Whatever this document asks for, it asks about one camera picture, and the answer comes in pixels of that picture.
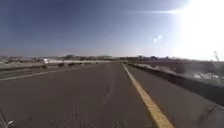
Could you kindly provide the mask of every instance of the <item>yellow road marking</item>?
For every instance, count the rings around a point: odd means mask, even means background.
[[[152,115],[152,118],[157,123],[159,128],[174,128],[174,126],[170,123],[168,118],[162,113],[156,103],[152,100],[152,98],[148,95],[148,93],[141,87],[138,81],[134,78],[134,76],[128,71],[128,69],[124,66],[128,76],[130,77],[134,87],[140,94],[143,102],[147,106],[149,112]]]

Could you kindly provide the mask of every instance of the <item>median barrier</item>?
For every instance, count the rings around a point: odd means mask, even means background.
[[[152,83],[143,85],[143,88],[175,127],[224,127],[224,100],[222,100],[224,89],[222,87],[141,67],[137,64],[128,65],[150,73],[152,78],[158,80],[157,85]]]

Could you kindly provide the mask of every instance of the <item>blue sky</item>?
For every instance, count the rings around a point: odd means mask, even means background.
[[[0,54],[188,57],[178,50],[182,45],[180,18],[152,13],[181,9],[188,3],[189,0],[1,0]]]

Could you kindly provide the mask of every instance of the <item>white line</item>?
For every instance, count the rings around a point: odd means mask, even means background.
[[[0,79],[0,81],[14,80],[14,79],[27,78],[27,77],[32,77],[32,76],[40,76],[40,75],[49,74],[49,73],[77,70],[80,68],[87,68],[87,67],[92,67],[92,66],[96,66],[96,65],[85,66],[85,67],[76,67],[76,68],[63,69],[63,70],[57,70],[57,71],[40,72],[40,73],[34,73],[34,74],[22,75],[22,76],[14,76],[14,77],[2,78],[2,79]]]

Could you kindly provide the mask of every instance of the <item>highway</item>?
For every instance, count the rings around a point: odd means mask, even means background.
[[[161,128],[154,115],[160,111],[171,123],[163,125],[189,127],[198,118],[192,114],[207,108],[183,108],[212,104],[120,62],[10,74],[0,73],[0,108],[22,128]]]

